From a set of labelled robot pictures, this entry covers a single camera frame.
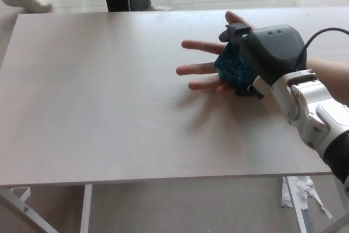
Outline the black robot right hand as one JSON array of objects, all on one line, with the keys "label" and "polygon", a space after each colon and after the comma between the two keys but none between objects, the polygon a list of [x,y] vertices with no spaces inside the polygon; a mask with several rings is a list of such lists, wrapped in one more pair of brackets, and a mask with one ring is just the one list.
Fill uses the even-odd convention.
[{"label": "black robot right hand", "polygon": [[252,29],[233,23],[219,39],[226,46],[214,66],[221,82],[234,88],[238,96],[263,98],[253,85],[258,76],[272,86],[283,75],[306,69],[305,44],[289,25]]}]

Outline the person's bare hand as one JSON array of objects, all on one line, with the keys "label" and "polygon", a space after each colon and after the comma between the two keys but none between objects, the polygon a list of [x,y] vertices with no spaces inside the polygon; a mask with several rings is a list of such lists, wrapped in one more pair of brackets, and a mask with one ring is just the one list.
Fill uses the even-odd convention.
[{"label": "person's bare hand", "polygon": [[[221,54],[224,46],[225,45],[223,44],[196,40],[184,40],[181,43],[181,47],[184,49],[203,51],[214,55]],[[229,86],[221,82],[213,62],[180,65],[176,69],[176,74],[179,76],[206,75],[206,77],[200,80],[190,81],[188,83],[189,89],[193,91],[215,89],[217,93],[223,93],[231,89]]]}]

